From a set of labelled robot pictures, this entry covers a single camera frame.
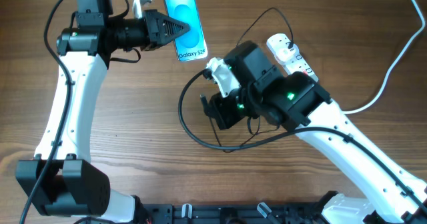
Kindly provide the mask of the blue Galaxy smartphone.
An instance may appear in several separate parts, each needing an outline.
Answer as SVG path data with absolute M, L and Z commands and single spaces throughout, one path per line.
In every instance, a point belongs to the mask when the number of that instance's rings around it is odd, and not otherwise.
M 181 62 L 207 57 L 207 45 L 201 26 L 196 0 L 164 0 L 167 14 L 183 30 L 174 41 L 177 59 Z

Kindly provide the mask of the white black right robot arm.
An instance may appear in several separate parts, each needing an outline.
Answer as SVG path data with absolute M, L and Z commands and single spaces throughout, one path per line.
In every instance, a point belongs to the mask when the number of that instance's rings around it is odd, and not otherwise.
M 325 204 L 322 215 L 329 223 L 365 220 L 363 205 L 387 223 L 426 222 L 426 182 L 381 151 L 308 75 L 283 75 L 251 41 L 211 59 L 203 74 L 219 88 L 204 111 L 220 129 L 263 117 L 316 148 L 359 188 L 364 199 L 352 207 L 333 199 Z

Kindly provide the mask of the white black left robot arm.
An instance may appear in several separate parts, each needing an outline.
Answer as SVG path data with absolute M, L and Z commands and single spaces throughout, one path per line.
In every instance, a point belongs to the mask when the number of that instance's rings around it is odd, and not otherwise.
M 134 19 L 109 13 L 75 12 L 51 50 L 59 65 L 53 106 L 31 160 L 20 160 L 15 177 L 40 215 L 151 223 L 138 197 L 111 188 L 91 164 L 90 135 L 97 96 L 112 53 L 153 51 L 189 31 L 189 25 L 155 9 Z

